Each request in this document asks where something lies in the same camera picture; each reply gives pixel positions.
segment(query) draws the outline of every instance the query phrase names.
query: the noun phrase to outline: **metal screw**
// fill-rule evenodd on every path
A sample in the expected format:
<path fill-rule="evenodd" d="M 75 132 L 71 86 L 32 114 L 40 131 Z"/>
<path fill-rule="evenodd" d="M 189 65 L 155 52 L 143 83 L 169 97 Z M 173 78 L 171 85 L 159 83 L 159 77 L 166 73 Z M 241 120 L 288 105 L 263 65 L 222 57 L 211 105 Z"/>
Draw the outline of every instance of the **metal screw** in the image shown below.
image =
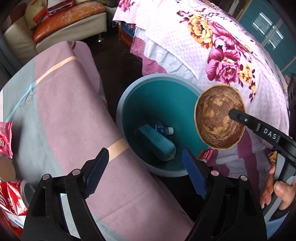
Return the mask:
<path fill-rule="evenodd" d="M 79 174 L 80 174 L 80 170 L 79 169 L 75 169 L 72 172 L 72 175 L 74 175 L 74 176 L 79 175 Z"/>
<path fill-rule="evenodd" d="M 241 179 L 242 179 L 243 181 L 247 181 L 247 180 L 248 180 L 248 178 L 247 178 L 246 176 L 244 176 L 244 175 L 241 176 Z"/>
<path fill-rule="evenodd" d="M 211 171 L 211 174 L 213 175 L 213 176 L 218 176 L 219 175 L 219 172 L 218 171 L 216 171 L 216 170 L 212 170 Z"/>
<path fill-rule="evenodd" d="M 43 177 L 42 177 L 43 180 L 47 180 L 49 178 L 50 178 L 50 175 L 49 174 L 44 174 Z"/>

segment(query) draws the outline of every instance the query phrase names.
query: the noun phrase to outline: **blue stripe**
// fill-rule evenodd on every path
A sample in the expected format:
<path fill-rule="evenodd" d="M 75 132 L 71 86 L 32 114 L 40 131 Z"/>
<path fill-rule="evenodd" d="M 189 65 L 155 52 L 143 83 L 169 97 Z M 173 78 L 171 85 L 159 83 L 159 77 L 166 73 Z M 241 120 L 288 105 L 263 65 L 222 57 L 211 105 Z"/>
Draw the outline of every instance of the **blue stripe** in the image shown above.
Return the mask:
<path fill-rule="evenodd" d="M 26 93 L 24 93 L 24 95 L 20 98 L 19 102 L 16 104 L 16 106 L 13 108 L 12 112 L 9 114 L 9 116 L 7 117 L 5 122 L 10 121 L 10 119 L 12 118 L 12 116 L 14 115 L 14 113 L 16 112 L 16 110 L 18 109 L 21 101 L 28 95 L 28 93 L 34 89 L 36 87 L 36 82 L 32 83 L 29 87 L 29 89 L 26 91 Z"/>

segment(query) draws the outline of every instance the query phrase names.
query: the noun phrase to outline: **sofa leg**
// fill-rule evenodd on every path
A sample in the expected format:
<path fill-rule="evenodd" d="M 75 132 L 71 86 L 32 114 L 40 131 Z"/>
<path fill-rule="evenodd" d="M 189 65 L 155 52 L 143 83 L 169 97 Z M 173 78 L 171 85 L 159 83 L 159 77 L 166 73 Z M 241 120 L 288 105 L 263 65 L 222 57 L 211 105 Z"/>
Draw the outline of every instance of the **sofa leg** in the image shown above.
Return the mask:
<path fill-rule="evenodd" d="M 104 41 L 104 38 L 102 37 L 102 34 L 98 34 L 98 38 L 96 40 L 97 42 L 103 42 Z"/>

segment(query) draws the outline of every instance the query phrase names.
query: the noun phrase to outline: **trash can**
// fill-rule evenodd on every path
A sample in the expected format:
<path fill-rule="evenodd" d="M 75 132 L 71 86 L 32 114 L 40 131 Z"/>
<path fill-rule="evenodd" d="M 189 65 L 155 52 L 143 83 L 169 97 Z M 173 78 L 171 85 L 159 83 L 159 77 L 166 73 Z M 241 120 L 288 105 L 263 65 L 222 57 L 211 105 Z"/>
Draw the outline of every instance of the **trash can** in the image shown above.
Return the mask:
<path fill-rule="evenodd" d="M 164 177 L 185 176 L 182 151 L 190 148 L 197 156 L 208 148 L 194 123 L 194 107 L 200 94 L 197 86 L 171 74 L 144 76 L 123 93 L 117 106 L 116 125 L 149 172 Z M 176 147 L 174 159 L 163 162 L 138 146 L 132 133 L 139 123 L 151 119 L 174 128 L 171 136 Z"/>

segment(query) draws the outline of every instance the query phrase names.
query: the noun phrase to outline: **gray handle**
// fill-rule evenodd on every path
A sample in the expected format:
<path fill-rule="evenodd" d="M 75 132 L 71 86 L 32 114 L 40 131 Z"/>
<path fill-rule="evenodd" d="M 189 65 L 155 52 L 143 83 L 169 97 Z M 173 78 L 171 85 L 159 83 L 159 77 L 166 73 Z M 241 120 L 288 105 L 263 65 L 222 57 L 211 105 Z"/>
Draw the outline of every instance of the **gray handle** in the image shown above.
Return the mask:
<path fill-rule="evenodd" d="M 283 181 L 291 185 L 295 179 L 296 168 L 291 165 L 290 162 L 285 161 L 285 158 L 278 154 L 276 161 L 276 171 L 274 173 L 274 181 Z M 274 212 L 279 208 L 281 204 L 281 198 L 277 197 L 275 193 L 271 195 L 271 202 L 266 205 L 262 212 L 264 216 L 265 223 L 267 223 Z"/>

